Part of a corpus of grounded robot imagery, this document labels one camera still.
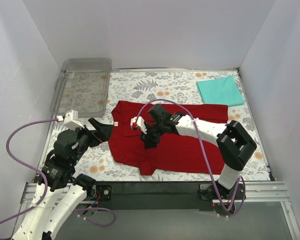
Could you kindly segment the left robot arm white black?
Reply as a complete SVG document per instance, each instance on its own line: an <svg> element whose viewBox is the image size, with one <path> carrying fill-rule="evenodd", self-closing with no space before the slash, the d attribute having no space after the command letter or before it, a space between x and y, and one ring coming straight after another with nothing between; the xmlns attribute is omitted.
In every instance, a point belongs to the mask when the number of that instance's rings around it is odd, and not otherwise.
<svg viewBox="0 0 300 240"><path fill-rule="evenodd" d="M81 201L93 200L82 209L81 217L90 210L97 210L100 200L108 200L110 186L99 186L95 179L81 173L77 177L75 166L84 153L107 142L113 125L98 122L93 117L88 122L89 130L71 113L57 116L66 130L58 134L53 149L47 154L38 177L30 210L25 214L14 240L53 240L63 223L77 209Z"/></svg>

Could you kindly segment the red t shirt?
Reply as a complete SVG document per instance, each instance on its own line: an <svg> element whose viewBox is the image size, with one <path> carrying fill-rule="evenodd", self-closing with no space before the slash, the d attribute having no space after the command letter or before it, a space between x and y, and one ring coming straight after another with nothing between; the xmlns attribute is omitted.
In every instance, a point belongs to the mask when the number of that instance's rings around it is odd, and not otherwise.
<svg viewBox="0 0 300 240"><path fill-rule="evenodd" d="M190 136L164 134L156 148L145 149L140 140L140 130L132 130L130 122L136 117L144 103L120 100L111 114L115 127L108 141L114 161L137 167L143 176L150 176L155 170L204 173L208 168L204 160L199 140ZM195 118L226 124L228 106L220 104L183 104ZM221 174L224 161L217 146L203 142L205 153L213 175Z"/></svg>

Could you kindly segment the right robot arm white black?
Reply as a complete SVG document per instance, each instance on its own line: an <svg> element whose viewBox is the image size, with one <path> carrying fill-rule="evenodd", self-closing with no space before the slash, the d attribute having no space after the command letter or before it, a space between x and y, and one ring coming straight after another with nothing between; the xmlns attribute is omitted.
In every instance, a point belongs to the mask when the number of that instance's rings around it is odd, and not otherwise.
<svg viewBox="0 0 300 240"><path fill-rule="evenodd" d="M232 120L230 123L213 123L195 118L190 113L171 114L161 104L155 104L148 110L148 114L153 124L146 123L139 114L130 120L130 127L141 131L140 139L146 149L157 147L164 134L208 142L218 147L224 162L219 178L208 191L220 198L237 191L240 174L257 149L256 142L240 122Z"/></svg>

